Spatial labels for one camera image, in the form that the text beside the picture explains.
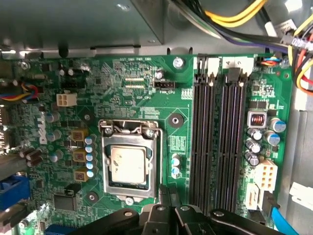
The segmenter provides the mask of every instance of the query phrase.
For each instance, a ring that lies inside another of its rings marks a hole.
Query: blue port
[[[75,231],[76,228],[61,226],[57,224],[51,224],[44,232],[44,235],[66,235],[73,231]]]
[[[24,176],[10,176],[0,181],[0,211],[4,211],[22,199],[30,197],[29,179]]]

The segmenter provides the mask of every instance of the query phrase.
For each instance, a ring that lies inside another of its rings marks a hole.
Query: screw hole
[[[175,117],[175,118],[172,119],[172,122],[173,122],[174,124],[178,124],[178,123],[179,123],[179,120],[178,120],[177,117]]]

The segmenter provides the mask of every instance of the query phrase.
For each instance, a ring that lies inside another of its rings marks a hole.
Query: motherboard
[[[14,174],[29,182],[20,199],[30,214],[16,231],[141,212],[160,185],[204,214],[270,226],[262,206],[280,187],[292,80],[290,68],[259,63],[269,56],[0,61],[1,94],[36,94],[0,100],[1,157],[23,161]]]

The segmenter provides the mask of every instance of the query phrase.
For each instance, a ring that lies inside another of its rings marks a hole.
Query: chip
[[[43,72],[49,72],[49,71],[51,71],[51,65],[50,64],[41,64],[41,70]]]
[[[76,197],[63,195],[54,195],[54,208],[66,211],[75,211],[77,209]]]
[[[146,183],[146,149],[144,147],[111,147],[112,181],[130,184]]]

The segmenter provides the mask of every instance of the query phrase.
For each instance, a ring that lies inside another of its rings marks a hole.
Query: white connector
[[[259,201],[259,188],[254,183],[247,183],[245,206],[248,210],[257,210]]]
[[[278,167],[269,159],[265,159],[255,167],[254,182],[260,190],[274,191]]]
[[[57,94],[57,106],[71,107],[77,105],[77,94]]]
[[[313,211],[313,188],[293,182],[289,193],[294,202]]]

